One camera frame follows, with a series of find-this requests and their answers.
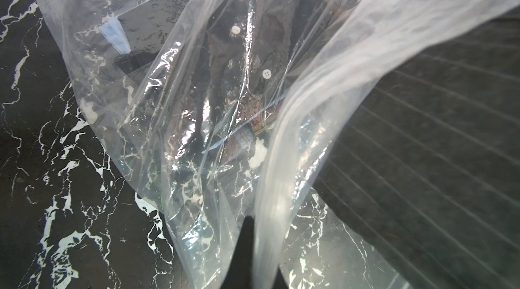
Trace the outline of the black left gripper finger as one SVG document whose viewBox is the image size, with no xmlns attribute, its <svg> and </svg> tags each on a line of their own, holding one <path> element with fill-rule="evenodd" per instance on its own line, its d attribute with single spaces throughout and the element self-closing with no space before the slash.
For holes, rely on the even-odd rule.
<svg viewBox="0 0 520 289">
<path fill-rule="evenodd" d="M 254 230 L 254 218 L 246 216 L 221 289 L 253 289 Z"/>
</svg>

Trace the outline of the clear plastic vacuum bag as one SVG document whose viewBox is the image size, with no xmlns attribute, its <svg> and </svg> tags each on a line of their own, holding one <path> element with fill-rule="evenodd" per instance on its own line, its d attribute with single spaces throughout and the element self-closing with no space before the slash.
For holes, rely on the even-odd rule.
<svg viewBox="0 0 520 289">
<path fill-rule="evenodd" d="M 273 285 L 319 185 L 416 288 L 519 287 L 519 0 L 36 0 L 77 104 L 219 288 Z"/>
</svg>

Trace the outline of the dark grey pinstripe shirt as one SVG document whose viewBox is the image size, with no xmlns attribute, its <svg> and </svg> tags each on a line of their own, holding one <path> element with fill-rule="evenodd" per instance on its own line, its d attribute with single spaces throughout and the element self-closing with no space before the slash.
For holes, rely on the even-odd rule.
<svg viewBox="0 0 520 289">
<path fill-rule="evenodd" d="M 314 188 L 405 288 L 518 288 L 519 9 L 382 77 Z"/>
</svg>

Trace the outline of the black buttoned shirt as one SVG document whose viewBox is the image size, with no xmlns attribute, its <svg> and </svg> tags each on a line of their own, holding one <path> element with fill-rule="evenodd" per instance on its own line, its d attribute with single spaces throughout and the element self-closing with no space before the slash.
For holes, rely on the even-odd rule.
<svg viewBox="0 0 520 289">
<path fill-rule="evenodd" d="M 219 0 L 184 15 L 123 124 L 141 155 L 168 159 L 224 152 L 249 96 L 285 95 L 310 44 L 340 0 Z"/>
</svg>

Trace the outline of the multicolour tartan plaid shirt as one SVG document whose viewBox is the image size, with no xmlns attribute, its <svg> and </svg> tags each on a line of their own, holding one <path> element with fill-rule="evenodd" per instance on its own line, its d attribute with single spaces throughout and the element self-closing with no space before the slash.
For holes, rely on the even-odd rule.
<svg viewBox="0 0 520 289">
<path fill-rule="evenodd" d="M 240 124 L 226 140 L 223 153 L 233 159 L 248 149 L 258 136 L 267 132 L 274 124 L 284 98 L 283 94 L 266 104 L 263 96 L 249 96 L 239 106 Z"/>
</svg>

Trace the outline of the light blue shirt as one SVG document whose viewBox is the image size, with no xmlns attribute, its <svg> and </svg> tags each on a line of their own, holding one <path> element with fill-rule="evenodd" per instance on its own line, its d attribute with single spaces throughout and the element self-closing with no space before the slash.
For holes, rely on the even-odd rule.
<svg viewBox="0 0 520 289">
<path fill-rule="evenodd" d="M 104 25 L 99 27 L 99 30 L 118 53 L 129 54 L 131 52 L 129 41 L 117 17 L 107 20 Z"/>
</svg>

